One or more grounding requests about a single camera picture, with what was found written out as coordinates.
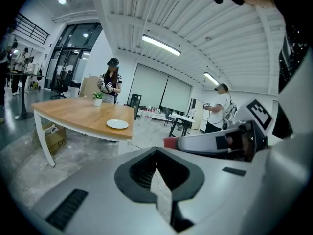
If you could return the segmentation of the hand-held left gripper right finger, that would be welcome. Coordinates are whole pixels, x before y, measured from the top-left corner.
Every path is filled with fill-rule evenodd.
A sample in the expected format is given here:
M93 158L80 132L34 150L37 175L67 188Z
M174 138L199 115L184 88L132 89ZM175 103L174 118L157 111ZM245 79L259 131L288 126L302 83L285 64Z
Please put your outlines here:
M172 192L171 225L177 233L246 233L248 211L263 176L263 152L252 162L158 149L158 166Z

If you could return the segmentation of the black office chair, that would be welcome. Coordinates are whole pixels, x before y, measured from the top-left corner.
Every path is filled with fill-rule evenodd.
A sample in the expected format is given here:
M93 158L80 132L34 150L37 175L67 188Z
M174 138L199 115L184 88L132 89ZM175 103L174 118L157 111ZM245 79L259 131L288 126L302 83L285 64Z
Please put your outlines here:
M64 79L58 79L58 84L53 90L57 93L56 95L51 96L50 99L60 99L67 98L64 93L68 91L68 85L70 82L71 75L70 73L66 73Z

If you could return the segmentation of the flat cardboard sheets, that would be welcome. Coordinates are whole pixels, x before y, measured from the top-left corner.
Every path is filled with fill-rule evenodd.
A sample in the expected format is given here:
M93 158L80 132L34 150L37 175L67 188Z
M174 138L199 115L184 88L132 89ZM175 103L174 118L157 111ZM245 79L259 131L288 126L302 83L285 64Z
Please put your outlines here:
M87 97L89 99L92 99L94 92L98 91L98 80L99 77L97 76L90 76L88 78L85 77L81 84L79 97Z

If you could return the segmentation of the open cardboard box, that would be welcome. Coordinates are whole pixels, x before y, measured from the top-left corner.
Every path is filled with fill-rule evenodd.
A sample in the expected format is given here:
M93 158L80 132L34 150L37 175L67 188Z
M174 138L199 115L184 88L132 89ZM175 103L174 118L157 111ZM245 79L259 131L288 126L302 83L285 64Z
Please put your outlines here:
M67 142L66 129L53 122L43 124L42 129L50 154L56 154Z

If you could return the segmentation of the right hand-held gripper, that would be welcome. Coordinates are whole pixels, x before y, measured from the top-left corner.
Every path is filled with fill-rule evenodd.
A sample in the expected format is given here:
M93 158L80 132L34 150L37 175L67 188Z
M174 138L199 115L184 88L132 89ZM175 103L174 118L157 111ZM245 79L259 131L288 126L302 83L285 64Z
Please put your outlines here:
M268 147L267 134L272 125L273 117L265 106L252 99L223 123L222 131L179 137L177 150L212 158L238 152L244 161L251 162L258 151Z

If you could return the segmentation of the green plant in white pot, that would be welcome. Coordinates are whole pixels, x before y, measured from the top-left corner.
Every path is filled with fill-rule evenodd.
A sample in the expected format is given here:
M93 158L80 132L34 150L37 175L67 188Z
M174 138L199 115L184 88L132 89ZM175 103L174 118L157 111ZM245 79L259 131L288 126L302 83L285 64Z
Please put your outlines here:
M96 91L92 95L93 103L95 107L100 107L105 94L102 91Z

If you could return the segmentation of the white table black legs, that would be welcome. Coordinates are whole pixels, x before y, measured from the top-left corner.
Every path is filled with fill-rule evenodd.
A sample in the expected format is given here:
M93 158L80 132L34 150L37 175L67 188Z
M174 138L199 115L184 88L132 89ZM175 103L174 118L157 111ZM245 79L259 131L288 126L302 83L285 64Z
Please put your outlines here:
M175 118L175 121L173 123L173 126L171 128L171 131L170 131L168 137L175 137L175 135L173 135L173 131L175 129L175 126L176 126L178 120L181 120L183 123L183 130L182 130L182 134L181 134L182 137L186 135L187 129L189 128L190 123L195 123L195 121L190 117L186 117L186 116L182 116L182 115L178 115L178 114L174 114L174 113L171 114L170 116Z

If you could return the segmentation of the short ceiling light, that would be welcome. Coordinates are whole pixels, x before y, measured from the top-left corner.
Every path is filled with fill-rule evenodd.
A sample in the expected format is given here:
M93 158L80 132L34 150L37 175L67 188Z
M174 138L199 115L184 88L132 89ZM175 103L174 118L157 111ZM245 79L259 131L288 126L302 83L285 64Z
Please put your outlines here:
M204 72L203 75L209 79L213 84L215 84L216 86L219 85L219 82L214 78L212 77L208 72Z

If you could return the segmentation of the long ceiling light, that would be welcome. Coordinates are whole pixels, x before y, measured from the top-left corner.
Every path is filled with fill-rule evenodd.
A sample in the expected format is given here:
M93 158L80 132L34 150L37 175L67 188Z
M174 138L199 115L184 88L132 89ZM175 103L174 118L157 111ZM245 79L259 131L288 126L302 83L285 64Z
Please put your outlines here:
M148 36L146 34L142 35L142 40L146 41L146 42L148 42L150 44L153 44L153 45L155 45L157 47L160 47L160 48L162 48L162 49L164 49L164 50L174 54L175 56L180 56L181 55L181 51L177 50L176 48L174 48L174 47L172 47L172 46L170 46L170 45L168 45L168 44L166 44L166 43L164 43L164 42L162 42L162 41L160 41L160 40L158 40L156 38Z

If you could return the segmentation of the red object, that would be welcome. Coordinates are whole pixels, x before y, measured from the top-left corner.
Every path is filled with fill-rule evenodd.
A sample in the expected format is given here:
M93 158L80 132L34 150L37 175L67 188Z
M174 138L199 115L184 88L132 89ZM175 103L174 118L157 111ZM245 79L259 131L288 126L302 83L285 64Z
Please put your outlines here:
M166 137L163 139L164 148L170 148L177 150L177 142L179 138L178 137Z

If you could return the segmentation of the white plate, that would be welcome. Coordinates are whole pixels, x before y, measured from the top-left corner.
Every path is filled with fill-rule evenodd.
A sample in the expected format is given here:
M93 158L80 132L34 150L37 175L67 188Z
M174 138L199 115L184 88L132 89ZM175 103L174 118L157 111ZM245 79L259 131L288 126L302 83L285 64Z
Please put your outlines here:
M120 120L120 119L110 119L106 122L106 125L113 129L127 129L129 127L129 124L126 121Z

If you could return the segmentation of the black side chair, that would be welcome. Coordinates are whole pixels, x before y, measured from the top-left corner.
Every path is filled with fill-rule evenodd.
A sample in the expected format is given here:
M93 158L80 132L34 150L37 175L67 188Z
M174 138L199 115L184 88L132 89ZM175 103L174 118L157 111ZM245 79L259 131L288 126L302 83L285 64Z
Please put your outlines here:
M168 123L171 123L171 126L173 126L173 123L175 119L171 117L172 111L169 108L163 107L163 112L165 114L165 122L164 122L164 127L168 125Z

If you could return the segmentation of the round black pedestal table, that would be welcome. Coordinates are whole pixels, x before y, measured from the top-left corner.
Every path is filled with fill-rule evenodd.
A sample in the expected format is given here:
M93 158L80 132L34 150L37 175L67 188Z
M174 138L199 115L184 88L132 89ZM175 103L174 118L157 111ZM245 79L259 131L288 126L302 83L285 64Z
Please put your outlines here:
M15 116L15 120L25 120L32 118L34 114L32 112L28 112L25 107L24 93L25 93L25 85L28 77L39 77L43 78L40 74L29 74L29 73L16 73L16 72L8 72L7 75L10 76L20 76L22 78L22 104L21 104L21 113Z

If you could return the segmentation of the black computer case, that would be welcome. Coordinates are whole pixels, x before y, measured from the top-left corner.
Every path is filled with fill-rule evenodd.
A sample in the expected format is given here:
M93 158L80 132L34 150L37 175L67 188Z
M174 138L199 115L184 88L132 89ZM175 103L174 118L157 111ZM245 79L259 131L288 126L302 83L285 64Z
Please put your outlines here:
M130 101L130 107L134 108L134 120L137 118L138 109L140 106L141 101L141 95L138 94L132 94L131 101Z

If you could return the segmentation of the person's black speckled top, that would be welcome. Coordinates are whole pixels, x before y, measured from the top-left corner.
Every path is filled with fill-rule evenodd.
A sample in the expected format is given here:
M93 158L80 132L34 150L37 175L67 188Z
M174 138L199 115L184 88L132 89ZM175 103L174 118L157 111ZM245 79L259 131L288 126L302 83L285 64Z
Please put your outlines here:
M279 53L278 92L285 88L296 74L309 49L313 49L312 31L304 23L304 16L291 9L278 8L285 20L286 32L282 49ZM286 138L293 133L291 125L281 108L278 106L276 124L272 134L278 138Z

